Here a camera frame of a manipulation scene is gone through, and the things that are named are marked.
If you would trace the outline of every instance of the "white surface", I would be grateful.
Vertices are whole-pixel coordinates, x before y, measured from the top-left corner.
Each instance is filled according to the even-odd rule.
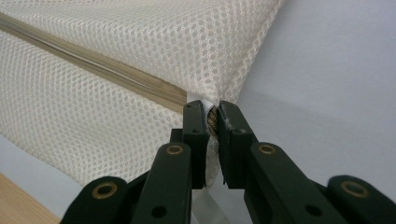
[[[395,11],[396,2],[390,0],[289,0],[264,40],[238,101],[258,138],[282,147],[309,178],[326,185],[333,175],[354,175],[393,201]],[[31,189],[43,189],[34,186],[49,179],[52,185],[62,175],[26,177],[50,169],[38,172],[30,162],[13,159],[20,155],[4,159],[3,148],[12,146],[1,142],[0,171],[23,188],[30,186],[28,192],[37,198],[53,194]],[[227,190],[221,180],[219,176],[212,195],[232,223],[249,223],[242,192]],[[66,190],[65,197],[41,202],[52,211],[58,207],[56,214],[61,214],[60,204],[75,197],[78,188],[53,186]]]

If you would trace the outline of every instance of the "black plastic part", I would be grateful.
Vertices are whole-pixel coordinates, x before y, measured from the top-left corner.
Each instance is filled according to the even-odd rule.
[[[131,222],[132,217],[134,216],[134,210],[136,209],[137,203],[139,202],[140,193],[146,184],[148,176],[149,172],[145,172],[138,178],[128,183],[128,193],[125,196],[121,208],[121,213],[124,214],[124,217],[122,218],[122,221],[119,222],[120,224]]]
[[[273,211],[269,203],[256,179],[251,175],[247,179],[244,200],[251,220],[254,224],[270,224],[273,219]]]
[[[192,188],[205,185],[206,148],[209,132],[205,124],[205,111],[201,101],[194,101],[183,108],[183,140],[191,147]]]
[[[280,147],[253,144],[248,163],[271,206],[272,223],[347,223]]]
[[[218,112],[219,160],[229,189],[244,189],[247,178],[246,157],[257,138],[238,106],[221,101]]]
[[[112,190],[111,187],[104,185],[102,189],[97,189],[104,183],[113,183],[116,191],[111,196],[104,199],[97,199],[92,196],[106,195]],[[105,176],[92,181],[87,185],[77,198],[72,202],[64,215],[61,223],[122,223],[125,214],[122,213],[122,205],[127,193],[127,184],[123,179]]]
[[[182,143],[163,145],[152,164],[131,223],[185,224],[190,219],[191,149]]]
[[[335,176],[330,179],[327,191],[334,207],[350,223],[396,223],[396,204],[357,177]]]
[[[183,141],[183,130],[182,129],[172,129],[171,139],[169,142],[182,142]]]

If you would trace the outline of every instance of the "white mesh fabric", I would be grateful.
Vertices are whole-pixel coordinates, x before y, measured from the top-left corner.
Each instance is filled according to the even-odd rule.
[[[180,114],[0,31],[0,134],[85,185],[131,181]]]
[[[283,0],[2,0],[0,11],[203,96],[234,102]]]

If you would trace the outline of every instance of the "mesh fabric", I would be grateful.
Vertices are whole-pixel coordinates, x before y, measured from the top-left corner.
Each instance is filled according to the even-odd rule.
[[[213,103],[235,102],[283,0],[0,1],[0,11]]]

